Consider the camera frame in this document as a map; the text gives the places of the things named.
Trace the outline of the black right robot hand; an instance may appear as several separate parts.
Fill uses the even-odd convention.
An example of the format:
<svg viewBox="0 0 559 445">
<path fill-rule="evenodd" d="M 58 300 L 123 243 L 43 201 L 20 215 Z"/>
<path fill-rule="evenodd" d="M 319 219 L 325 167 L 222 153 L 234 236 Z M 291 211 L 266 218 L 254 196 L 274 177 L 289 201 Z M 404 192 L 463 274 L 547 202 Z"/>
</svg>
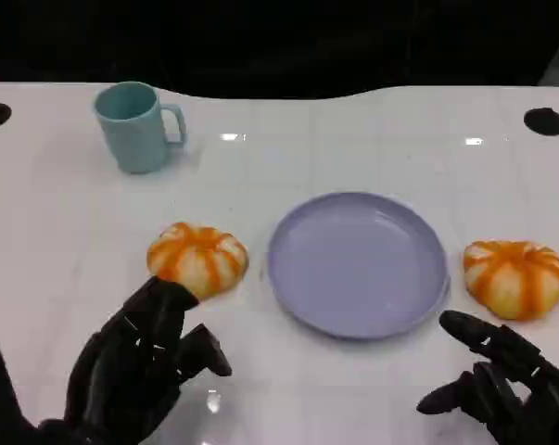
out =
<svg viewBox="0 0 559 445">
<path fill-rule="evenodd" d="M 440 326 L 486 358 L 424 396 L 426 415 L 456 409 L 485 425 L 499 444 L 559 444 L 559 368 L 509 326 L 446 310 Z"/>
</svg>

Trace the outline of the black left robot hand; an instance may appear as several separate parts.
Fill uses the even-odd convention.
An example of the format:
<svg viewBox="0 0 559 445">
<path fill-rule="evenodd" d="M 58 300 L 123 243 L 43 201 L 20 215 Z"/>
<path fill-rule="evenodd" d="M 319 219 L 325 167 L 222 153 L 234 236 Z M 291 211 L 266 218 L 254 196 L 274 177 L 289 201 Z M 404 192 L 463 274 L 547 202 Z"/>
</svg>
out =
<svg viewBox="0 0 559 445">
<path fill-rule="evenodd" d="M 183 332 L 198 305 L 185 287 L 150 277 L 93 334 L 70 374 L 64 419 L 89 444 L 138 444 L 170 413 L 181 387 L 204 370 L 229 376 L 203 324 Z"/>
</svg>

